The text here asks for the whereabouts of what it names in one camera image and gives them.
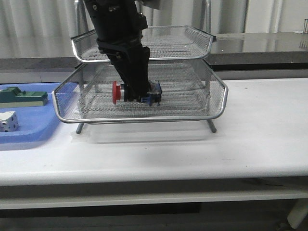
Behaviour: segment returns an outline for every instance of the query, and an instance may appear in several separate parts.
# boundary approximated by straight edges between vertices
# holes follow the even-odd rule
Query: metal tray leg
[[[78,124],[78,127],[76,129],[76,134],[77,135],[79,135],[81,133],[84,125],[85,125],[84,123]]]
[[[207,120],[207,123],[208,123],[208,126],[210,127],[211,131],[212,131],[213,133],[216,133],[216,132],[217,132],[217,129],[216,129],[216,127],[215,127],[213,121],[212,121],[211,119],[208,119],[208,120]]]

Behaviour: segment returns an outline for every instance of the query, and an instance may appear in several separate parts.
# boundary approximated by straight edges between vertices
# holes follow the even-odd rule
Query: wire mesh tray
[[[204,58],[211,51],[213,36],[189,26],[152,26],[142,31],[143,46],[151,49],[150,60]],[[72,38],[74,55],[83,63],[108,62],[100,54],[95,30]]]
[[[52,93],[65,123],[207,120],[226,106],[227,86],[203,60],[151,61],[149,79],[162,87],[160,105],[112,103],[112,82],[121,79],[110,63],[82,64]]]

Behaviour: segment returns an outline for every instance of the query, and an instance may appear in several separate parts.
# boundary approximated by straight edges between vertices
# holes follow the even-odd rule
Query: upper mesh tray
[[[213,36],[189,26],[152,26],[142,31],[143,46],[151,49],[150,60],[204,58],[211,51]],[[74,55],[83,63],[108,62],[100,54],[96,32],[91,30],[72,38]]]

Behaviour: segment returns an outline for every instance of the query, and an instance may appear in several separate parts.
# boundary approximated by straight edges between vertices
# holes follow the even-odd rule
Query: lower mesh tray
[[[112,82],[121,82],[115,68],[82,64],[52,93],[56,114],[66,123],[119,123],[206,120],[224,111],[228,88],[203,60],[151,61],[149,79],[160,81],[160,105],[114,105]]]

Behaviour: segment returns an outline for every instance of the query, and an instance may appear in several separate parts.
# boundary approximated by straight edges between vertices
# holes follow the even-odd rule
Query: silver tray rim
[[[136,117],[136,118],[91,118],[91,119],[65,119],[61,117],[60,110],[57,103],[56,92],[69,81],[72,76],[88,64],[81,64],[73,73],[71,73],[58,87],[56,87],[52,93],[52,102],[55,113],[57,117],[64,123],[74,124],[74,123],[93,123],[93,124],[117,124],[117,123],[149,123],[149,122],[175,122],[175,121],[198,121],[198,120],[210,120],[220,117],[225,111],[227,104],[227,97],[229,88],[228,86],[212,71],[213,77],[217,82],[224,88],[224,93],[222,97],[222,103],[219,112],[216,115],[210,116],[151,116],[151,117]]]
[[[187,26],[187,25],[180,25],[180,26],[149,26],[148,28],[176,28],[176,27],[187,27],[187,28],[190,28],[190,29],[198,32],[198,33],[204,33],[204,34],[209,35],[210,36],[210,41],[209,41],[207,52],[205,54],[203,54],[203,55],[200,55],[200,56],[192,56],[192,57],[165,57],[165,58],[151,58],[150,57],[149,60],[152,60],[152,61],[163,61],[163,60],[202,59],[202,58],[207,57],[210,54],[211,49],[212,49],[212,44],[213,44],[213,35],[205,32],[205,31],[202,31],[200,29],[197,29],[197,28],[191,27],[191,26]],[[78,59],[82,63],[105,63],[105,62],[110,62],[109,59],[84,60],[84,59],[80,58],[80,56],[78,55],[77,49],[76,49],[76,46],[75,46],[75,42],[78,42],[80,40],[86,39],[88,36],[91,36],[91,35],[93,35],[95,33],[96,33],[96,31],[95,31],[95,29],[93,29],[93,30],[90,30],[90,31],[88,31],[86,33],[83,33],[81,35],[78,35],[78,36],[75,36],[75,37],[71,38],[73,54],[76,57],[76,59]]]

